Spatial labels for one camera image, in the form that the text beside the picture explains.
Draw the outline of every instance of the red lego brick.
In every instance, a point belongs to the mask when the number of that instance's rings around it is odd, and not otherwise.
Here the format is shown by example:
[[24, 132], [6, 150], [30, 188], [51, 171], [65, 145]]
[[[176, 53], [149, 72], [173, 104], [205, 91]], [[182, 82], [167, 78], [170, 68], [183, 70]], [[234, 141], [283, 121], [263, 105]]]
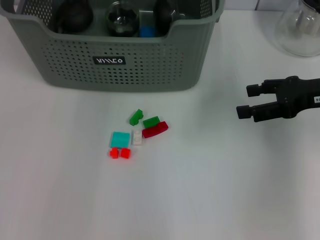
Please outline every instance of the red lego brick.
[[110, 151], [110, 157], [112, 157], [113, 159], [119, 158], [118, 148], [112, 148], [112, 150]]
[[167, 131], [168, 128], [169, 127], [168, 127], [167, 123], [165, 121], [162, 121], [154, 127], [150, 127], [150, 128], [142, 130], [142, 135], [144, 136], [145, 139], [151, 138], [151, 137], [154, 137], [158, 134], [161, 134], [161, 133]]
[[122, 148], [120, 152], [120, 157], [124, 159], [129, 159], [131, 156], [131, 150], [128, 148]]

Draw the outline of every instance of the white lego brick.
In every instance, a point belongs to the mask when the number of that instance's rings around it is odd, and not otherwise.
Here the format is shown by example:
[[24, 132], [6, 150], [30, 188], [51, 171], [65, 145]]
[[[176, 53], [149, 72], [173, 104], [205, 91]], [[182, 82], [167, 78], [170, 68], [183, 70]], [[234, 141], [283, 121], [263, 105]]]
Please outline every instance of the white lego brick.
[[132, 145], [133, 146], [141, 146], [142, 145], [142, 131], [134, 130], [132, 133]]

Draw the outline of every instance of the plastic toy block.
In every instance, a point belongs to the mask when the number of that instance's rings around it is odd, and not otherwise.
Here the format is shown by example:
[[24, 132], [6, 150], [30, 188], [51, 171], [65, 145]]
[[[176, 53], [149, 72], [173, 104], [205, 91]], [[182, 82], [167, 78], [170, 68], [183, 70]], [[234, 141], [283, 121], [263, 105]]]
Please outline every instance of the plastic toy block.
[[142, 145], [142, 131], [136, 130], [133, 131], [132, 145], [141, 146]]
[[145, 139], [154, 137], [168, 130], [168, 125], [165, 121], [160, 122], [157, 126], [142, 130], [142, 135]]
[[120, 157], [124, 158], [124, 159], [129, 159], [131, 156], [131, 150], [128, 148], [122, 148], [121, 153], [120, 153]]
[[143, 112], [138, 109], [135, 114], [130, 118], [129, 123], [131, 126], [135, 126], [139, 123], [139, 120], [144, 117]]
[[155, 38], [156, 28], [153, 26], [142, 26], [140, 27], [140, 38]]
[[129, 147], [130, 133], [126, 132], [113, 132], [111, 140], [111, 148], [124, 149]]
[[112, 148], [112, 150], [110, 151], [110, 157], [112, 157], [113, 159], [119, 158], [118, 148]]
[[145, 129], [149, 129], [149, 128], [157, 126], [157, 124], [160, 123], [160, 120], [159, 120], [159, 117], [155, 116], [155, 117], [149, 118], [147, 120], [144, 120], [142, 123], [143, 123], [143, 126]]

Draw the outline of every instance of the blue object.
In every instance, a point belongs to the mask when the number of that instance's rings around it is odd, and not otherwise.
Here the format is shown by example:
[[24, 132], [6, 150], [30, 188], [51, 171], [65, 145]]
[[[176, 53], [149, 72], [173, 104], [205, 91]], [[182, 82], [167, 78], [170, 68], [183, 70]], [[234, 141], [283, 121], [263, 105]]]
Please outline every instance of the blue object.
[[140, 38], [155, 38], [156, 28], [153, 26], [142, 26], [140, 27]]
[[130, 133], [126, 132], [113, 132], [111, 140], [111, 148], [127, 149], [130, 142]]

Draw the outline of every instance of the basket logo label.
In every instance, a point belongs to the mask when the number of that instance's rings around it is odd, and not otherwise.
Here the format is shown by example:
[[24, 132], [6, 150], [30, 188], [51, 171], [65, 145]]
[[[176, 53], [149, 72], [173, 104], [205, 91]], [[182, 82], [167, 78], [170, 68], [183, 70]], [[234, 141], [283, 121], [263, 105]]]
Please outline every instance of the basket logo label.
[[93, 61], [96, 65], [126, 65], [124, 56], [94, 56]]

